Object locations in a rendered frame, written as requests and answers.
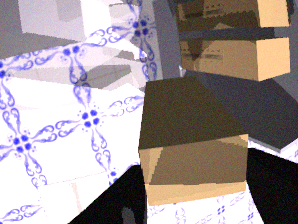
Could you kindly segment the tan cardboard box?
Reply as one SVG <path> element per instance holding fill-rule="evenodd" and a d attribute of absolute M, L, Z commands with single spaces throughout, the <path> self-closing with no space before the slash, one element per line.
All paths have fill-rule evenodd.
<path fill-rule="evenodd" d="M 180 39 L 182 69 L 267 80 L 290 72 L 289 37 L 220 36 Z"/>
<path fill-rule="evenodd" d="M 138 156 L 149 206 L 246 190 L 247 136 L 196 76 L 146 81 Z"/>
<path fill-rule="evenodd" d="M 289 0 L 193 0 L 174 6 L 178 32 L 289 27 Z"/>

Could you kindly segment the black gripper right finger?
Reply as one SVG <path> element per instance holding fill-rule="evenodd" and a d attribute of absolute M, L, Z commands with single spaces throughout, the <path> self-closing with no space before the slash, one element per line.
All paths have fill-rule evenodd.
<path fill-rule="evenodd" d="M 247 148 L 246 183 L 263 224 L 298 224 L 298 164 Z"/>

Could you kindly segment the grey open bin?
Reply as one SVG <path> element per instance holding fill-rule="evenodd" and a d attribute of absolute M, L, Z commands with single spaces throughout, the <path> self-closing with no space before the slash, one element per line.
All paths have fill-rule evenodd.
<path fill-rule="evenodd" d="M 281 155 L 298 143 L 298 0 L 289 0 L 289 27 L 235 27 L 178 32 L 174 6 L 189 2 L 193 0 L 153 2 L 154 26 L 164 79 L 196 76 L 249 133 L 247 140 Z M 180 39 L 205 36 L 289 37 L 290 72 L 257 81 L 182 69 Z"/>

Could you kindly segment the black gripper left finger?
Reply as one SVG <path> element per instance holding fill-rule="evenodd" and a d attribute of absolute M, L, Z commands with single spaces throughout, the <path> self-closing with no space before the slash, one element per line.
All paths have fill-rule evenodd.
<path fill-rule="evenodd" d="M 67 224 L 148 224 L 148 194 L 141 164 L 130 165 Z"/>

